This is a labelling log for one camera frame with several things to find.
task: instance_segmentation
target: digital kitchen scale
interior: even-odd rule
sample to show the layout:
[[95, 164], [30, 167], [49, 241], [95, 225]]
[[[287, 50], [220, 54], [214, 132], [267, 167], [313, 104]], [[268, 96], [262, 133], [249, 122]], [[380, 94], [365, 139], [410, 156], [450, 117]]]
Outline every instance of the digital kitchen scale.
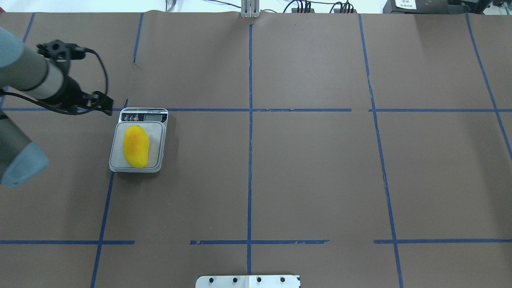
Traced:
[[[113, 172], [158, 172], [162, 167], [167, 119], [168, 111], [163, 108], [124, 108], [121, 110], [110, 151], [110, 170]], [[130, 126], [140, 126], [150, 139], [147, 165], [144, 168], [132, 167], [124, 159], [124, 133]]]

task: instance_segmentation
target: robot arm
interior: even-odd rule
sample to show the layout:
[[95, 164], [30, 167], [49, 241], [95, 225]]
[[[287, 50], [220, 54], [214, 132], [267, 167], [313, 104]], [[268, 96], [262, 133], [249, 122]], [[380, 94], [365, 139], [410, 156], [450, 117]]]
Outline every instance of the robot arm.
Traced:
[[[92, 110], [112, 115], [113, 101], [106, 96], [108, 78], [103, 62], [95, 51], [60, 40], [37, 47], [36, 53], [15, 35], [0, 27], [0, 96], [16, 96], [66, 115], [80, 115]], [[85, 93], [68, 76], [70, 61], [83, 59], [86, 53], [96, 55], [103, 68], [104, 94], [99, 91]], [[13, 87], [30, 97], [5, 92], [2, 89], [5, 86]], [[1, 184], [17, 187], [44, 169], [48, 163], [48, 158], [39, 147], [0, 110]]]

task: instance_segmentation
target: electrical cable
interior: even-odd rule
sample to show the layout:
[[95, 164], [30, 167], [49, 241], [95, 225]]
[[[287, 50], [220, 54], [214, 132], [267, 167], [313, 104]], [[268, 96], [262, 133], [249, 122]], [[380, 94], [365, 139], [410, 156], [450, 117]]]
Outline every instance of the electrical cable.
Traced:
[[[98, 61], [99, 61], [100, 65], [101, 65], [101, 68], [103, 69], [103, 73], [105, 74], [105, 95], [106, 95], [108, 93], [108, 91], [109, 91], [109, 77], [106, 74], [105, 65], [103, 64], [103, 61], [101, 60], [101, 57], [98, 55], [98, 53], [96, 53], [96, 51], [94, 51], [92, 49], [89, 49], [89, 48], [85, 48], [85, 51], [88, 52], [88, 53], [94, 54], [96, 56], [96, 58], [98, 58]], [[105, 101], [105, 98], [103, 98], [103, 100], [101, 102], [96, 103], [96, 104], [92, 105], [91, 107], [88, 107], [89, 110], [85, 110], [85, 111], [82, 111], [82, 112], [68, 112], [68, 111], [63, 111], [63, 110], [56, 109], [53, 106], [50, 106], [50, 105], [48, 105], [48, 104], [46, 104], [44, 102], [33, 100], [33, 99], [30, 99], [30, 98], [28, 98], [26, 96], [23, 96], [23, 95], [20, 95], [20, 94], [17, 94], [17, 93], [5, 92], [4, 90], [0, 90], [0, 96], [4, 96], [4, 95], [18, 97], [18, 98], [26, 100], [26, 101], [28, 101], [30, 103], [34, 103], [34, 104], [36, 104], [38, 106], [46, 108], [46, 109], [48, 109], [50, 111], [53, 111], [53, 112], [56, 112], [56, 113], [59, 113], [59, 114], [64, 114], [64, 115], [82, 115], [82, 114], [89, 113], [92, 110], [100, 107], [101, 104], [103, 104], [103, 102]]]
[[288, 5], [286, 5], [285, 9], [283, 10], [283, 13], [286, 13], [286, 9], [288, 9], [288, 7], [290, 7], [290, 5], [293, 2], [297, 2], [297, 12], [298, 12], [298, 4], [301, 3], [301, 5], [302, 5], [302, 1], [301, 0], [293, 0], [293, 1], [289, 2]]
[[203, 1], [209, 1], [209, 2], [218, 2], [218, 3], [222, 3], [222, 4], [226, 4], [226, 5], [231, 5], [231, 6], [234, 6], [234, 7], [237, 7], [237, 8], [242, 8], [240, 6], [237, 6], [235, 4], [231, 4], [231, 3], [228, 3], [228, 2], [222, 2], [222, 1], [219, 1], [219, 0], [203, 0]]
[[340, 10], [340, 12], [341, 12], [341, 10], [342, 10], [342, 8], [343, 8], [343, 3], [341, 3], [341, 2], [336, 2], [336, 3], [334, 3], [334, 5], [332, 5], [332, 7], [331, 7], [331, 11], [329, 11], [329, 13], [332, 13], [332, 10], [334, 10], [334, 7], [335, 7], [336, 5], [338, 5], [338, 4], [339, 4], [339, 10]]

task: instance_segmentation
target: yellow mango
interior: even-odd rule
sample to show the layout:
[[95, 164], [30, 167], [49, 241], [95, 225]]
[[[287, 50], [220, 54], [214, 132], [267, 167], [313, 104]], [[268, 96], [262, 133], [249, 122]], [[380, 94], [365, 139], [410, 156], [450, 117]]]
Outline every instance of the yellow mango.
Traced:
[[123, 154], [126, 162], [135, 168], [147, 165], [150, 139], [140, 126], [130, 126], [124, 133]]

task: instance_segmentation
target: blue painter's tape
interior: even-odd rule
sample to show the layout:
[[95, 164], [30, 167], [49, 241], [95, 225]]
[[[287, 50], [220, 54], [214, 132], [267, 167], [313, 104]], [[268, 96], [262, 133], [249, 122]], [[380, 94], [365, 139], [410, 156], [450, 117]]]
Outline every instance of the blue painter's tape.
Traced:
[[247, 275], [252, 274], [252, 26], [249, 25], [249, 167], [247, 173]]
[[[368, 62], [368, 54], [366, 51], [365, 33], [364, 33], [363, 27], [362, 27], [361, 14], [358, 14], [357, 16], [359, 17], [359, 30], [361, 32], [362, 51], [365, 56], [366, 76], [368, 78], [368, 89], [370, 91], [370, 99], [372, 102], [373, 121], [375, 123], [375, 133], [377, 134], [377, 145], [379, 148], [380, 165], [382, 168], [382, 178], [384, 180], [384, 190], [386, 192], [386, 201], [388, 203], [388, 214], [389, 214], [389, 222], [390, 222], [390, 227], [391, 227], [391, 235], [393, 237], [393, 240], [396, 240], [395, 220], [393, 218], [393, 209], [391, 207], [391, 197], [389, 195], [388, 177], [386, 175], [386, 164], [384, 162], [384, 154], [382, 152], [382, 142], [380, 140], [380, 132], [379, 132], [377, 112], [376, 112], [376, 106], [375, 106], [375, 98], [374, 98], [374, 94], [373, 94], [372, 84], [370, 82], [370, 65]], [[400, 255], [398, 253], [398, 245], [396, 243], [393, 244], [393, 249], [395, 252], [395, 262], [396, 262], [396, 270], [397, 270], [397, 274], [398, 274], [398, 284], [399, 284], [400, 288], [403, 288], [403, 278], [402, 278], [402, 268], [401, 268], [401, 264], [400, 264]]]
[[327, 242], [329, 242], [329, 240], [253, 240], [252, 244], [258, 244], [258, 245], [290, 245], [290, 244], [322, 245]]
[[27, 30], [25, 31], [25, 36], [23, 36], [23, 43], [27, 41], [27, 37], [29, 36], [30, 28], [32, 28], [32, 23], [34, 22], [35, 13], [32, 13], [30, 17], [29, 25], [27, 26]]
[[[97, 240], [0, 240], [0, 245], [97, 245]], [[103, 245], [134, 245], [133, 240], [103, 241]]]
[[236, 108], [167, 108], [169, 112], [249, 112], [249, 109]]
[[144, 13], [141, 13], [140, 19], [139, 19], [139, 29], [137, 29], [137, 38], [135, 39], [135, 48], [133, 49], [133, 64], [135, 64], [135, 60], [137, 59], [137, 50], [139, 49], [140, 30], [142, 29], [142, 19], [143, 18], [144, 18]]
[[254, 112], [352, 112], [352, 109], [329, 109], [329, 108], [313, 108], [313, 109], [291, 109], [291, 108], [271, 108], [271, 109], [254, 109]]
[[98, 249], [96, 250], [96, 259], [94, 261], [93, 276], [91, 279], [91, 288], [96, 285], [96, 275], [98, 274], [99, 259], [101, 256], [101, 246], [103, 236], [105, 235], [106, 217], [109, 214], [110, 197], [112, 195], [112, 186], [114, 184], [114, 172], [110, 174], [109, 190], [106, 194], [105, 209], [103, 211], [103, 220], [101, 221], [101, 230], [99, 233]]
[[134, 240], [104, 240], [102, 245], [135, 245]]
[[246, 245], [247, 240], [192, 240], [190, 245]]
[[470, 15], [468, 13], [466, 13], [466, 23], [467, 23], [467, 29], [468, 29], [468, 31], [470, 33], [471, 42], [473, 43], [473, 49], [475, 50], [475, 54], [476, 54], [476, 57], [477, 57], [477, 60], [478, 60], [478, 65], [480, 66], [480, 70], [482, 71], [483, 79], [485, 81], [485, 85], [487, 86], [487, 91], [489, 93], [490, 100], [493, 103], [493, 107], [494, 107], [494, 110], [495, 110], [495, 113], [496, 113], [496, 118], [498, 119], [498, 124], [500, 125], [501, 134], [503, 135], [503, 139], [505, 140], [505, 145], [506, 145], [507, 150], [508, 150], [508, 155], [509, 155], [510, 159], [512, 160], [512, 149], [510, 148], [510, 143], [508, 142], [508, 137], [507, 137], [507, 134], [505, 132], [505, 128], [503, 126], [503, 122], [501, 121], [501, 116], [500, 116], [500, 113], [498, 111], [498, 106], [496, 105], [496, 101], [494, 99], [493, 91], [490, 88], [489, 79], [487, 78], [487, 74], [485, 73], [485, 69], [484, 69], [483, 64], [482, 64], [482, 59], [480, 58], [480, 53], [478, 52], [477, 44], [475, 42], [475, 37], [473, 37], [473, 30], [471, 28]]
[[375, 109], [375, 112], [492, 112], [494, 109]]
[[[9, 86], [4, 88], [4, 92], [7, 92], [8, 90], [9, 90]], [[4, 101], [5, 101], [5, 96], [0, 97], [0, 109], [4, 105]]]
[[0, 240], [2, 245], [97, 245], [96, 240]]
[[46, 108], [2, 108], [4, 111], [28, 111], [28, 112], [46, 112]]
[[469, 239], [379, 239], [374, 244], [428, 244], [428, 243], [512, 243], [512, 239], [469, 238]]
[[[251, 240], [252, 245], [289, 245], [289, 244], [305, 244], [305, 245], [322, 245], [328, 243], [329, 240]], [[190, 245], [246, 245], [247, 240], [192, 240]]]

